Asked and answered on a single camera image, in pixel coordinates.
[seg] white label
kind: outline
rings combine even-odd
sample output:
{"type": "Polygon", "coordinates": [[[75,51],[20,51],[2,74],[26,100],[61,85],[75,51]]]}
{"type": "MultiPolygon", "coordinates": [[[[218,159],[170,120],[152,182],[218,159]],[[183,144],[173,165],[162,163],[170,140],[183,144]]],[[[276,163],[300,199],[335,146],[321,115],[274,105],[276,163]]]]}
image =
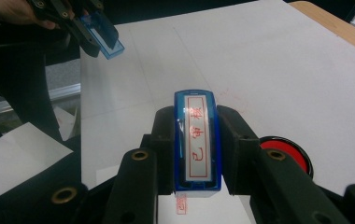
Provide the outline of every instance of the white label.
{"type": "Polygon", "coordinates": [[[211,181],[210,140],[206,97],[184,97],[186,180],[211,181]]]}

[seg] blue transparent object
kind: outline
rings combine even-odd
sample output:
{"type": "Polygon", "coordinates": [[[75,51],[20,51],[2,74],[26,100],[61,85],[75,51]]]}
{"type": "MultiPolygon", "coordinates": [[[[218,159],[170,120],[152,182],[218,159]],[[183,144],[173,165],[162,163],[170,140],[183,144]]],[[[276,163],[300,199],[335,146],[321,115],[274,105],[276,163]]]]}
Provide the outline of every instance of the blue transparent object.
{"type": "Polygon", "coordinates": [[[175,93],[175,191],[211,195],[221,187],[219,118],[211,91],[175,93]]]}
{"type": "Polygon", "coordinates": [[[121,54],[125,47],[119,41],[119,35],[113,24],[103,14],[95,12],[80,18],[92,37],[101,47],[102,53],[109,60],[121,54]]]}

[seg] person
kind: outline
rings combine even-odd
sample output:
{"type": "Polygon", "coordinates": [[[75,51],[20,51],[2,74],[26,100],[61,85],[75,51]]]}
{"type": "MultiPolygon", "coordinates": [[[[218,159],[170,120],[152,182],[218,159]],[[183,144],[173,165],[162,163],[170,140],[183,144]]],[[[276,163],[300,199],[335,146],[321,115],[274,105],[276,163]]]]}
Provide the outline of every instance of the person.
{"type": "Polygon", "coordinates": [[[39,20],[26,0],[0,0],[0,21],[12,24],[35,23],[49,30],[57,27],[53,21],[39,20]]]}

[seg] gray floor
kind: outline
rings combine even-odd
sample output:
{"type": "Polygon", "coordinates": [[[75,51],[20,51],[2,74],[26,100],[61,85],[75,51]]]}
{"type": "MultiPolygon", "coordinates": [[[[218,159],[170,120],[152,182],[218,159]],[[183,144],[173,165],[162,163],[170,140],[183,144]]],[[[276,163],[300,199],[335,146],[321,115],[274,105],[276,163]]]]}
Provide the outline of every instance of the gray floor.
{"type": "MultiPolygon", "coordinates": [[[[77,85],[80,83],[80,60],[74,60],[67,63],[55,64],[46,67],[47,83],[50,91],[63,89],[65,87],[77,85]]],[[[53,101],[54,106],[66,110],[67,112],[74,113],[76,108],[79,112],[80,98],[79,95],[63,97],[53,101]]],[[[6,133],[21,125],[18,117],[13,111],[0,113],[0,130],[6,133]]]]}

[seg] white tabletop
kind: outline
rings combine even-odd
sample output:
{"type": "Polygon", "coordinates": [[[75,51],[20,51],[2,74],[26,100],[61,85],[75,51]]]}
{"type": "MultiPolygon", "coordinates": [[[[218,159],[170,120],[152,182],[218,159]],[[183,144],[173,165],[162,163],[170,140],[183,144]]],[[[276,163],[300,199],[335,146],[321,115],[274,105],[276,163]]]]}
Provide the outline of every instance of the white tabletop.
{"type": "Polygon", "coordinates": [[[82,178],[120,164],[175,91],[214,92],[258,136],[305,149],[314,181],[355,183],[355,48],[281,0],[117,26],[126,47],[81,54],[82,178]]]}

